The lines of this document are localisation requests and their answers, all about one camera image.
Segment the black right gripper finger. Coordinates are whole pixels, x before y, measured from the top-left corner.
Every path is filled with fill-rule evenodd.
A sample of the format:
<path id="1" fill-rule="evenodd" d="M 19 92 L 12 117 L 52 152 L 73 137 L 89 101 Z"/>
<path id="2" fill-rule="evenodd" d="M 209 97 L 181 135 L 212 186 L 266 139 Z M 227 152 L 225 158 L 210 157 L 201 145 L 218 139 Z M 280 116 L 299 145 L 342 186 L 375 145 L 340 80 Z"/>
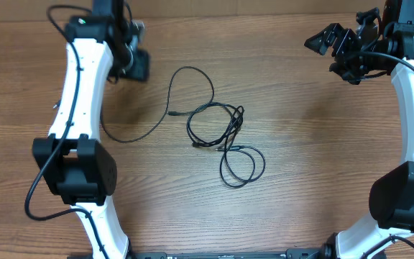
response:
<path id="1" fill-rule="evenodd" d="M 304 46 L 319 55 L 325 55 L 327 49 L 334 44 L 335 39 L 335 35 L 314 35 L 305 41 Z"/>
<path id="2" fill-rule="evenodd" d="M 332 23 L 316 35 L 318 40 L 332 40 L 337 37 L 354 39 L 354 32 L 351 29 L 343 28 L 339 23 Z"/>

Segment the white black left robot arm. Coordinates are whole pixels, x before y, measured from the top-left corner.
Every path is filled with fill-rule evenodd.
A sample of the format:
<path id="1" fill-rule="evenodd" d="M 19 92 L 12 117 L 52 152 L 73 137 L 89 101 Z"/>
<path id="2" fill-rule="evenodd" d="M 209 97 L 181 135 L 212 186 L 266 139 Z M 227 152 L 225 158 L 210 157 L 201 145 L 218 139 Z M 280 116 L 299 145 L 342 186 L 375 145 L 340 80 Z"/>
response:
<path id="1" fill-rule="evenodd" d="M 133 258 L 113 201 L 116 162 L 101 144 L 100 131 L 106 82 L 149 77 L 150 56 L 138 47 L 144 24 L 133 21 L 126 1 L 94 1 L 92 8 L 83 11 L 59 30 L 67 41 L 63 93 L 48 136 L 33 141 L 32 154 L 40 172 L 24 210 L 37 221 L 75 213 L 91 242 L 90 258 Z M 40 180 L 68 209 L 51 216 L 31 213 L 29 204 Z"/>

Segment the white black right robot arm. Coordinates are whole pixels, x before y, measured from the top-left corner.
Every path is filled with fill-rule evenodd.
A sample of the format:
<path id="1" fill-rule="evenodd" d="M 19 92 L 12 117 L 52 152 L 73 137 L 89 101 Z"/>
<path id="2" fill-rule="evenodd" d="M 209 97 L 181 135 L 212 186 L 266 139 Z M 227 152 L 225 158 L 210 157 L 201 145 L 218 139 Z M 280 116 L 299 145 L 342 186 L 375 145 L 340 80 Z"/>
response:
<path id="1" fill-rule="evenodd" d="M 306 258 L 383 258 L 388 246 L 414 235 L 414 1 L 387 1 L 384 9 L 358 12 L 358 28 L 332 23 L 305 46 L 334 62 L 344 81 L 389 76 L 397 94 L 402 132 L 400 164 L 374 182 L 369 211 L 347 230 L 331 235 Z"/>

